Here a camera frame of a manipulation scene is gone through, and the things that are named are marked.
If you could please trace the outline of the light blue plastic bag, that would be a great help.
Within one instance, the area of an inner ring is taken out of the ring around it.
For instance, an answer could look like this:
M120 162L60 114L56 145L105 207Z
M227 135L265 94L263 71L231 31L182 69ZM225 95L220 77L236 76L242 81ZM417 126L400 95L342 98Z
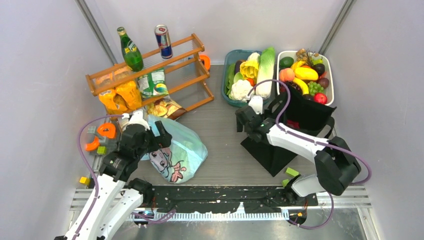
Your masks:
M164 117L148 115L154 135L159 134L155 122L160 121L172 135L171 145L145 154L141 160L149 160L153 167L170 183L182 184L194 177L208 156L208 150L200 137L185 125Z

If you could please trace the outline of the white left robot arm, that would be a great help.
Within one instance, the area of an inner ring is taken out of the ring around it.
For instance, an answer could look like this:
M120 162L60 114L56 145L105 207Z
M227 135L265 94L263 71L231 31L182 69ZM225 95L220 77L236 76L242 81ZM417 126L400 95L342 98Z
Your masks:
M154 199L151 183L134 178L141 157L169 147L172 135L156 121L150 126L131 123L121 134L117 149L103 158L94 190L77 220L58 240L109 240L138 207L148 207Z

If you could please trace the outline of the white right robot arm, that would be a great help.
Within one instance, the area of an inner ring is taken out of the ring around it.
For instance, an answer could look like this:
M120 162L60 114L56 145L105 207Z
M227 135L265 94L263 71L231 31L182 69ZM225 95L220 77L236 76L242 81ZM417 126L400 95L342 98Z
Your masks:
M319 192L340 196L361 172L340 137L326 139L299 132L264 118L248 105L236 110L235 115L237 131L247 133L248 140L261 147L285 149L314 163L315 174L296 176L287 185L285 198L291 205L299 205L306 196Z

